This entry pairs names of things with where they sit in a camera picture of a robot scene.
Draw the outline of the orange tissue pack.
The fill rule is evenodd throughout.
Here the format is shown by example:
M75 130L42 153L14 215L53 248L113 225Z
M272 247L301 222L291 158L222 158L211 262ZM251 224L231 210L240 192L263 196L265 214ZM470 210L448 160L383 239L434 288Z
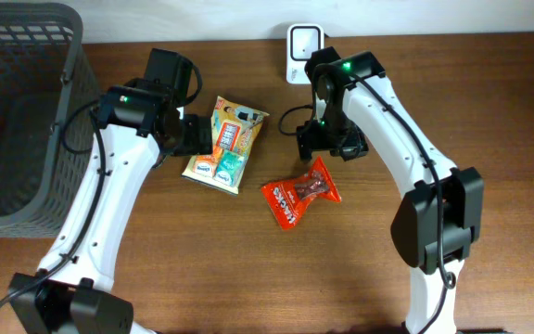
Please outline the orange tissue pack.
M211 154L197 156L193 165L193 172L205 177L213 177L223 156L223 152L223 148L214 146Z

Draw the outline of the yellow snack bag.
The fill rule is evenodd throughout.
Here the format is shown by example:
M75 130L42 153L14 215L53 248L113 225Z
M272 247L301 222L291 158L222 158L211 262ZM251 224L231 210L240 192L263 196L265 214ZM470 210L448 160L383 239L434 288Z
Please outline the yellow snack bag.
M253 109L217 96L216 103L210 117L212 126L213 146L235 152L245 158L236 182L233 186L226 186L217 182L213 177L205 177L193 172L193 165L197 156L192 157L185 167L182 177L216 188L228 194L237 196L243 173L245 171L253 144L258 137L264 121L269 113Z

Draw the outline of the green tissue pack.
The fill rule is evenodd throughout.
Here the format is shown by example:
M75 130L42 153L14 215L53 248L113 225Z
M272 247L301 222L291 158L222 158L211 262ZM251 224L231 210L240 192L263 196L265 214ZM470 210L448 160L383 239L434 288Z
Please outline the green tissue pack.
M243 167L245 158L235 152L225 150L217 166L214 180L226 186L233 186Z

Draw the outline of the red snack bag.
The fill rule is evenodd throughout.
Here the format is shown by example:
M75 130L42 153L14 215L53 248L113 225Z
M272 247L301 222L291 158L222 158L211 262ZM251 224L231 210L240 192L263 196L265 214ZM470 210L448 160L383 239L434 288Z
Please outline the red snack bag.
M261 188L273 216L283 230L295 227L315 199L342 201L324 161L318 157L305 174Z

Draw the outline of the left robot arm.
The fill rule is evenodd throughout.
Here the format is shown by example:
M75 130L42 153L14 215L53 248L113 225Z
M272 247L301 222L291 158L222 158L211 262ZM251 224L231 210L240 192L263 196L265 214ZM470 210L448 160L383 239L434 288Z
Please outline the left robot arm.
M147 177L170 156L212 152L210 118L184 109L203 85L192 60L154 48L143 77L83 106L94 130L69 214L34 275L16 273L8 294L27 333L145 333L131 302L112 295L122 237Z

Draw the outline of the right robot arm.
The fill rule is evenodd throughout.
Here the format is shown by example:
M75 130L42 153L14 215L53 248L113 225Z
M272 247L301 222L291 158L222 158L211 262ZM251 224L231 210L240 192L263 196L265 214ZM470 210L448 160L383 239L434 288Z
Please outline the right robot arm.
M410 268L407 333L454 333L456 287L479 239L484 181L459 168L426 137L401 104L370 51L342 58L329 46L305 61L311 117L294 132L309 161L327 151L344 161L373 148L400 192L390 227L396 251Z

